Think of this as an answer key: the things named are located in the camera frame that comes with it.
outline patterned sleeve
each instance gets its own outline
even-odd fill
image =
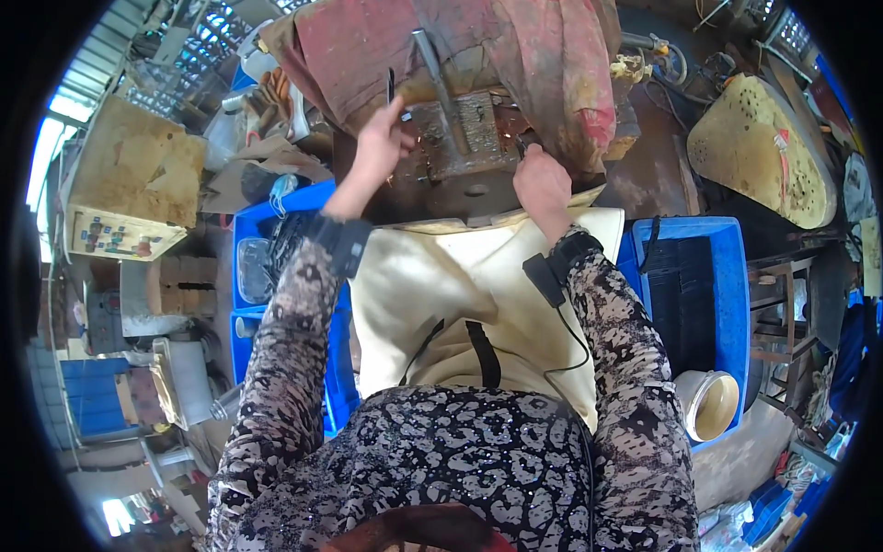
[[[328,326],[342,282],[330,261],[304,239],[254,336],[236,423],[208,487],[210,549],[226,549],[243,512],[322,443]]]
[[[573,225],[565,236],[580,231]],[[698,550],[690,444],[659,335],[601,251],[570,271],[568,293],[595,363],[595,542],[604,550]]]

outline electrical box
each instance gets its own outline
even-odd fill
[[[110,95],[64,181],[69,253],[153,261],[196,225],[206,141]]]

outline right hand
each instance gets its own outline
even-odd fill
[[[567,214],[572,184],[564,167],[540,144],[527,147],[512,179],[521,207],[552,247],[573,224],[573,218]]]
[[[322,213],[339,220],[359,218],[371,197],[415,146],[399,124],[404,98],[374,112],[358,134],[356,158],[350,172],[328,198]]]

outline black and white leopard print clothing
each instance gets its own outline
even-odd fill
[[[576,414],[551,397],[502,389],[387,389],[322,444],[340,284],[329,262],[304,240],[255,336],[240,412],[209,485],[211,549],[314,550],[385,510],[450,501],[519,550],[698,548],[690,446],[668,360],[603,253],[572,269],[568,285],[595,363],[593,470]]]

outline control panel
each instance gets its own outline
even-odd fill
[[[177,226],[77,211],[68,246],[71,253],[152,261],[186,234]]]

